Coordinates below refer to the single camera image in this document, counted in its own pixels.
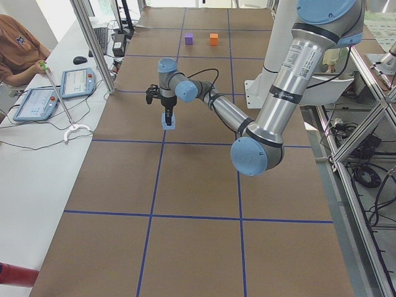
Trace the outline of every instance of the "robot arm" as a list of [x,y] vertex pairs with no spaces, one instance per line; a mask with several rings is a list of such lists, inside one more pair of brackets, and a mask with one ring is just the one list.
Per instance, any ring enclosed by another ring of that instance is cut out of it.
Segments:
[[240,136],[231,148],[236,169],[246,175],[261,174],[281,162],[282,133],[324,52],[361,40],[364,8],[365,0],[298,1],[298,18],[291,29],[293,42],[255,121],[210,82],[189,80],[172,59],[162,59],[158,65],[160,86],[155,96],[162,103],[175,102],[176,97],[185,102],[201,99]]

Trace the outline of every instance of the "person's arm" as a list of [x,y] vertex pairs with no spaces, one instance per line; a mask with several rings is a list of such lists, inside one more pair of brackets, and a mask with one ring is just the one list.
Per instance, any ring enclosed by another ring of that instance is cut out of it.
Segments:
[[21,85],[26,85],[33,79],[36,74],[45,74],[44,69],[40,66],[41,62],[43,62],[43,60],[37,61],[34,65],[30,66],[28,69],[21,73],[12,74],[4,77],[2,81],[5,82],[7,85],[11,85],[13,87],[20,87]]
[[48,56],[51,54],[51,52],[49,51],[49,49],[43,45],[42,43],[40,43],[39,47],[38,47],[38,51],[45,57],[48,58]]

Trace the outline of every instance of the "person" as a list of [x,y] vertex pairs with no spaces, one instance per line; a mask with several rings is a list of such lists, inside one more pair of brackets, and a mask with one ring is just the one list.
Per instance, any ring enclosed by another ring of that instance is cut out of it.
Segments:
[[36,74],[45,74],[40,63],[50,53],[18,21],[0,14],[0,81],[13,87],[28,84]]

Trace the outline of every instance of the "white desk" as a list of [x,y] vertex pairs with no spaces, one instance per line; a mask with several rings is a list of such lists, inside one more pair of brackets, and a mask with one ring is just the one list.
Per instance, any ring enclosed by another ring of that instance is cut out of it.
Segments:
[[[73,65],[75,56],[88,58],[88,46],[75,22],[65,37],[47,59],[54,82],[60,84],[63,70],[91,67],[96,70],[93,58],[88,63]],[[105,56],[110,66],[111,57]],[[97,82],[101,76],[96,71]],[[36,75],[28,88],[49,85],[44,75]],[[81,124],[95,129],[105,107],[107,89],[101,83],[87,100],[91,111]],[[68,100],[68,108],[82,98]],[[58,105],[56,114],[63,111]],[[70,109],[73,120],[78,120],[88,111],[85,103]],[[16,109],[9,113],[12,118]],[[49,120],[57,127],[69,127],[66,115],[60,114]],[[5,119],[0,127],[12,126]],[[26,147],[42,147],[63,139],[64,131],[49,124],[31,124],[0,129],[0,140]],[[87,135],[85,129],[69,134],[69,138]],[[69,198],[75,179],[90,145],[92,136],[61,143],[38,151],[0,145],[0,262],[40,270],[47,250]],[[0,285],[0,296],[28,296],[30,288]]]

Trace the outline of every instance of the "black mouse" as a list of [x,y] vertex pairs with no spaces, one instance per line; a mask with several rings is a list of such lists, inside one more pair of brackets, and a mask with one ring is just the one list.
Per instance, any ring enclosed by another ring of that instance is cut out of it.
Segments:
[[78,64],[82,64],[87,62],[87,58],[86,57],[82,57],[82,56],[77,56],[73,59],[73,64],[74,65],[78,65]]

